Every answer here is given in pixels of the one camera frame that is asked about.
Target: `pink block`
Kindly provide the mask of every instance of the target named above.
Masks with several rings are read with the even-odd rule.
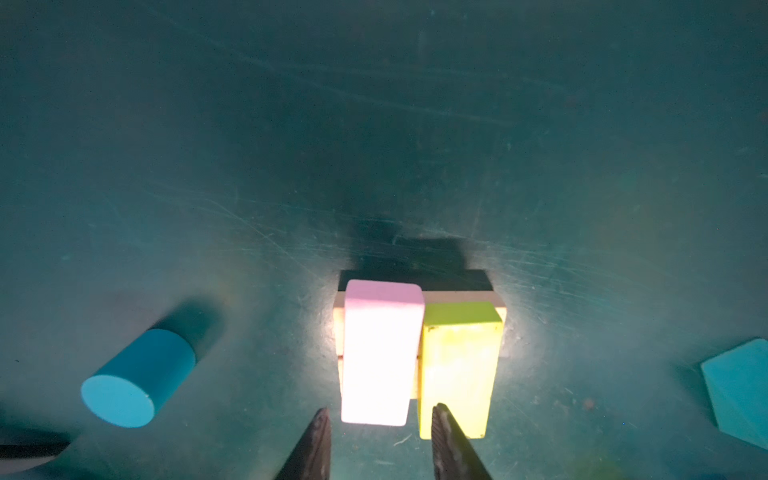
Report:
[[[342,422],[406,424],[423,322],[424,295],[418,285],[349,281]]]

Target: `yellow block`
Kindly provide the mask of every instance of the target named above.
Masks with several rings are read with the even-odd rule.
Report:
[[[432,407],[445,403],[467,438],[481,439],[504,323],[490,302],[428,303],[419,373],[419,435],[432,437]]]

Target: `teal block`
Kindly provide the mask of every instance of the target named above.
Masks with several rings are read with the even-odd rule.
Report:
[[[717,428],[768,450],[768,340],[721,353],[701,369]]]

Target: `wooden block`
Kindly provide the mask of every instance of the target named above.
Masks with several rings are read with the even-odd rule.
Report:
[[[344,299],[342,422],[406,424],[424,308],[418,285],[349,281]]]
[[[430,303],[422,331],[419,434],[432,437],[432,407],[445,403],[467,438],[481,439],[504,323],[490,302]]]

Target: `blue cylinder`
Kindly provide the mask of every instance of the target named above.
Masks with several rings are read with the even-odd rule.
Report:
[[[141,427],[194,366],[189,343],[168,330],[151,329],[85,380],[80,393],[98,418],[120,427]]]

